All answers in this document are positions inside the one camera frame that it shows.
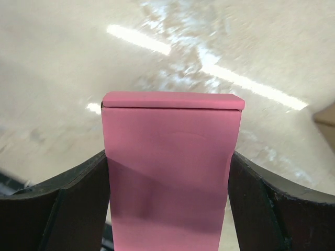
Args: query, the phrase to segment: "pink object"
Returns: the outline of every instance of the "pink object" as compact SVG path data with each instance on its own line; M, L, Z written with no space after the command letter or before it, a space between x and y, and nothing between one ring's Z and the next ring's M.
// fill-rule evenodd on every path
M112 92L102 119L116 251L217 251L244 101Z

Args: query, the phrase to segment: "cardboard box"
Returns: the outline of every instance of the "cardboard box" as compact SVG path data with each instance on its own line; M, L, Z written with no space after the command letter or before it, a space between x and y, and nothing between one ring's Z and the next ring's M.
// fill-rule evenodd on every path
M317 112L314 121L335 152L335 103Z

